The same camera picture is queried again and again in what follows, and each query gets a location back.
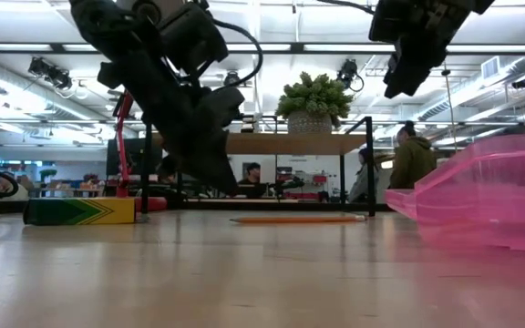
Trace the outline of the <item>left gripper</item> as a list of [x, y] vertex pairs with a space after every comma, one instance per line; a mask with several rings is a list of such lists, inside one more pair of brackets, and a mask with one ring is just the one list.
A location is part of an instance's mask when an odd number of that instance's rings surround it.
[[235, 194], [238, 183], [227, 154], [229, 131], [202, 93], [199, 73], [227, 55], [206, 0], [170, 0], [160, 19], [113, 0], [69, 0], [82, 37], [107, 58], [98, 75], [121, 85], [142, 119], [166, 136], [166, 150], [182, 173]]

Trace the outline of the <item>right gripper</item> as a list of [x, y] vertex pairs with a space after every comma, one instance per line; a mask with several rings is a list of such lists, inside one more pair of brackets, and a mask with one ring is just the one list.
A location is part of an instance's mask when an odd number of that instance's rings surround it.
[[[448, 44], [471, 13], [484, 14], [495, 0], [379, 0], [369, 30], [375, 42], [401, 36], [433, 36]], [[434, 67], [447, 57], [444, 46], [411, 48], [395, 43], [384, 77], [385, 97], [414, 96]]]

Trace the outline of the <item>orange pencil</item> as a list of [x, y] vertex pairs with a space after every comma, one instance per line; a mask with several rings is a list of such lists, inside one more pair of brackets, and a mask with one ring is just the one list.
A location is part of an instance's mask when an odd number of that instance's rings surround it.
[[282, 217], [242, 217], [231, 219], [232, 222], [240, 224], [313, 224], [313, 223], [351, 223], [364, 221], [365, 216], [282, 216]]

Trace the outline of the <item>green yellow crayon box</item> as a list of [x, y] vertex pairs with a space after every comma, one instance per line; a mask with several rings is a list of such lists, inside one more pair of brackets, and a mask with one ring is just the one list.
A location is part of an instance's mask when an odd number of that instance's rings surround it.
[[32, 226], [131, 224], [136, 221], [132, 198], [31, 199], [23, 222]]

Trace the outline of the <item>pink translucent plastic pencil case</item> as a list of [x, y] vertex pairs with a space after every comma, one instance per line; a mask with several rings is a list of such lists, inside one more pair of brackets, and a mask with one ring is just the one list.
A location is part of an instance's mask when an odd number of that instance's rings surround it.
[[470, 144], [386, 204], [430, 243], [525, 251], [525, 134]]

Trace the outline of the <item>person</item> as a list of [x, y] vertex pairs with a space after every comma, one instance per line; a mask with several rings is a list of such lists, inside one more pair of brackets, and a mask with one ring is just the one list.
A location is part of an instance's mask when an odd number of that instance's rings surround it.
[[14, 183], [17, 185], [17, 190], [13, 195], [0, 198], [0, 201], [26, 201], [29, 199], [27, 189], [16, 181], [15, 175], [12, 172], [5, 172], [5, 175], [10, 179], [0, 178], [0, 192], [10, 194], [14, 190]]
[[407, 121], [397, 132], [394, 167], [390, 176], [391, 190], [412, 190], [415, 184], [437, 167], [431, 142], [417, 135], [415, 123]]
[[261, 183], [261, 165], [250, 163], [246, 168], [246, 177], [238, 181], [239, 193], [247, 199], [259, 199], [266, 192], [266, 186]]
[[355, 174], [355, 182], [349, 192], [348, 201], [350, 203], [362, 203], [368, 197], [368, 149], [363, 148], [358, 152], [358, 159], [361, 165], [360, 170]]
[[177, 163], [175, 159], [168, 155], [164, 157], [157, 167], [158, 181], [165, 184], [173, 184], [176, 182]]

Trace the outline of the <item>black and white device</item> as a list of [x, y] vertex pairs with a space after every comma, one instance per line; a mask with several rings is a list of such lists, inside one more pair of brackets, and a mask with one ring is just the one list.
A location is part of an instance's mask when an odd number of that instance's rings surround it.
[[271, 133], [278, 132], [278, 118], [262, 113], [241, 114], [241, 133]]

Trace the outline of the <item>white ceiling air vent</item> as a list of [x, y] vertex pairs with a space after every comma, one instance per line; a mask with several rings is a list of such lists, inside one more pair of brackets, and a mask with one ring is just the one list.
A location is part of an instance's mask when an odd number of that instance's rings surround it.
[[492, 58], [483, 62], [480, 68], [484, 81], [488, 82], [490, 80], [495, 80], [500, 75], [500, 56], [493, 56]]

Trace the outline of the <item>black monitor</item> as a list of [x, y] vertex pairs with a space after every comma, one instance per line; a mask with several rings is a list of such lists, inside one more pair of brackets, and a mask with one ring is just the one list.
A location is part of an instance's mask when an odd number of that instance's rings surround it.
[[[145, 158], [145, 139], [144, 138], [125, 138], [125, 159], [129, 175], [141, 175], [144, 171]], [[161, 163], [162, 148], [157, 142], [151, 144], [149, 154], [149, 174], [155, 174], [157, 167]], [[116, 176], [120, 173], [120, 156], [118, 153], [117, 141], [108, 141], [106, 175]]]

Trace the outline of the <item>red stand with round base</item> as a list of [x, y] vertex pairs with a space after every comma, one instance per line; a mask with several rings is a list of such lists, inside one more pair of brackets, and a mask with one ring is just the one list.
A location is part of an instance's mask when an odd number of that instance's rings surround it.
[[[118, 198], [127, 198], [129, 196], [129, 164], [127, 162], [127, 151], [125, 146], [125, 139], [123, 137], [123, 129], [125, 121], [129, 116], [129, 112], [133, 105], [133, 96], [125, 91], [119, 98], [113, 116], [117, 118], [116, 132], [116, 147], [119, 159], [119, 173], [118, 185], [116, 187], [116, 196]], [[140, 175], [141, 181], [141, 196], [140, 213], [147, 216], [150, 212], [157, 212], [167, 209], [167, 201], [160, 197], [151, 197], [149, 195], [149, 176], [152, 174], [152, 158], [150, 151], [152, 149], [151, 125], [146, 124], [146, 134], [144, 138], [143, 160]]]

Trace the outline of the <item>potted green plant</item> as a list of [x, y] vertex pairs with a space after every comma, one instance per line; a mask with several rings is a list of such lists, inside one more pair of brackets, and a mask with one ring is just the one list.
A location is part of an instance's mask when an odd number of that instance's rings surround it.
[[331, 134], [348, 117], [353, 101], [341, 81], [302, 72], [299, 82], [283, 87], [275, 115], [286, 120], [289, 134]]

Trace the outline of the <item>background work desk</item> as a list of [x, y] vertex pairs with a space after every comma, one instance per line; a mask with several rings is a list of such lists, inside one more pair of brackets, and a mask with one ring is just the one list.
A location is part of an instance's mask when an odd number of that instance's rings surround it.
[[82, 179], [55, 179], [55, 169], [39, 173], [40, 181], [29, 191], [32, 198], [96, 198], [104, 195], [104, 180], [97, 174], [85, 174]]

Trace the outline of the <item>wooden shelf with black frame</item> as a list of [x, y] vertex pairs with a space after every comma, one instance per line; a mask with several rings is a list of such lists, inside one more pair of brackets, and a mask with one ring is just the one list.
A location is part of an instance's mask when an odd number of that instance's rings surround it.
[[[261, 134], [231, 133], [227, 141], [230, 155], [317, 155], [339, 158], [340, 186], [345, 185], [345, 155], [367, 145], [368, 156], [373, 156], [373, 138], [370, 133], [345, 134]], [[371, 200], [366, 205], [347, 204], [341, 195], [338, 203], [304, 203], [292, 200], [190, 199], [181, 207], [185, 210], [266, 210], [266, 211], [366, 211], [376, 213], [376, 188], [368, 191]]]

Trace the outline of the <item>black overhead frame bar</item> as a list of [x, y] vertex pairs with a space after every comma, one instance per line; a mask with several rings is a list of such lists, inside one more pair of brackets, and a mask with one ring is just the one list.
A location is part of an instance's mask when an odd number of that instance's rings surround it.
[[[392, 54], [395, 48], [388, 44], [378, 43], [261, 43], [264, 54], [272, 55], [386, 55]], [[454, 44], [447, 46], [452, 56], [525, 55], [523, 44]], [[97, 50], [89, 44], [28, 44], [0, 43], [0, 53], [10, 54], [96, 54]]]

